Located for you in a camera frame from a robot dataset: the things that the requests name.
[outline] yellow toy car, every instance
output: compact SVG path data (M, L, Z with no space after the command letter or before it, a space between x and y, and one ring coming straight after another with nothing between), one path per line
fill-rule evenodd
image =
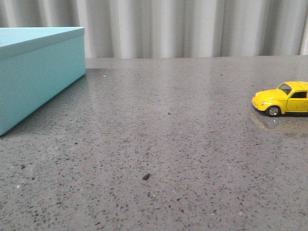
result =
M257 92L252 98L252 104L271 117L286 112L308 112L307 92L308 82L285 82L277 89Z

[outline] terrazzo countertop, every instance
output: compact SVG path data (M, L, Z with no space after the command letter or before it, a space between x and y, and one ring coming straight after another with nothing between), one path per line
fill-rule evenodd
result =
M308 230L308 116L251 105L307 64L87 60L0 138L0 230Z

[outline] white curtain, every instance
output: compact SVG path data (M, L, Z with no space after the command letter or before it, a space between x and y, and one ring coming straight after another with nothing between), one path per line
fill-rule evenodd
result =
M303 55L307 8L308 0L0 0L0 27L84 26L87 58Z

